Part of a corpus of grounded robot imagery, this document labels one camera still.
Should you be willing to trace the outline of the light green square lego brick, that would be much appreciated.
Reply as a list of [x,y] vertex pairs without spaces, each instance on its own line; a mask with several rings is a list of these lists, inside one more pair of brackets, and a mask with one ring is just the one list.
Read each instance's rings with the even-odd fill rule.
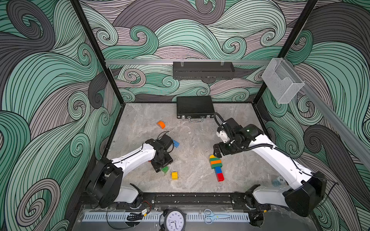
[[168,166],[165,166],[163,168],[161,168],[161,171],[166,174],[168,171],[169,171],[169,167]]

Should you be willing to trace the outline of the yellow square lego brick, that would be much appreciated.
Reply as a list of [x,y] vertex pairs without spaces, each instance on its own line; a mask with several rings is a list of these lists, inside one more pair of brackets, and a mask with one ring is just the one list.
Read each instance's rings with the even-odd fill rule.
[[172,180],[178,180],[178,172],[171,173]]

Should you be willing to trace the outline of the orange lego brick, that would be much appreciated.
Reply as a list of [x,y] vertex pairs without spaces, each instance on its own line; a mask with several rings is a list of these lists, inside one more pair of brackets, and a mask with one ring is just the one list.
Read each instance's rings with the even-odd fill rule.
[[211,165],[216,165],[216,164],[221,164],[221,160],[215,160],[215,161],[211,161],[210,164]]

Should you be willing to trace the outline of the green long lego brick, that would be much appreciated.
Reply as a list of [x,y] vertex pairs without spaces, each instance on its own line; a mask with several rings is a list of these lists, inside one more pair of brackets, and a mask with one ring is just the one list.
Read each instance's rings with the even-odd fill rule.
[[215,158],[210,158],[210,159],[209,159],[209,162],[213,162],[213,161],[219,161],[219,162],[220,162],[221,160],[220,160],[219,158],[216,158],[216,157],[215,157]]
[[212,169],[215,169],[216,167],[222,167],[223,164],[222,163],[218,163],[218,164],[211,164],[211,168]]

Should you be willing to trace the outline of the blue square lego brick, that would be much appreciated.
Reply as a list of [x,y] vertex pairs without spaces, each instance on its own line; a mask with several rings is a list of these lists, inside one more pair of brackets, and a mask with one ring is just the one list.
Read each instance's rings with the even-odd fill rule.
[[222,173],[221,167],[215,167],[214,171],[215,171],[216,174]]

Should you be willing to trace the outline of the red square lego brick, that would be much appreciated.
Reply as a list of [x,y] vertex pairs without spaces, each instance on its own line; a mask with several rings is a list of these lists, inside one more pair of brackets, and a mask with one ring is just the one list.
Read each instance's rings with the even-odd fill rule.
[[225,180],[223,173],[217,173],[216,178],[218,182],[223,182]]

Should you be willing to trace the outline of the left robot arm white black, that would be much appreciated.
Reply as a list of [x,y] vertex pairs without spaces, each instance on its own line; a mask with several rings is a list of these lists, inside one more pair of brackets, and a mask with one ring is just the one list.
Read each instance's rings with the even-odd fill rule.
[[122,179],[144,163],[151,163],[158,173],[173,162],[170,147],[174,141],[168,135],[158,139],[149,139],[139,148],[115,159],[101,158],[93,169],[88,184],[87,194],[101,208],[113,203],[125,203],[131,208],[138,208],[143,201],[143,192],[134,184],[121,186]]

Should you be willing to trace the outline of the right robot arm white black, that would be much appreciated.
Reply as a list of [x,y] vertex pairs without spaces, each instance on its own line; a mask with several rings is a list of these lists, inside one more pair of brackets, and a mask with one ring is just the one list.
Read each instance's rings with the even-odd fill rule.
[[221,119],[216,124],[216,134],[221,139],[214,145],[216,157],[253,151],[286,182],[280,187],[254,185],[246,192],[247,206],[256,209],[261,205],[276,205],[307,217],[324,199],[328,181],[324,174],[313,172],[293,160],[257,126],[249,124],[242,127],[233,118]]

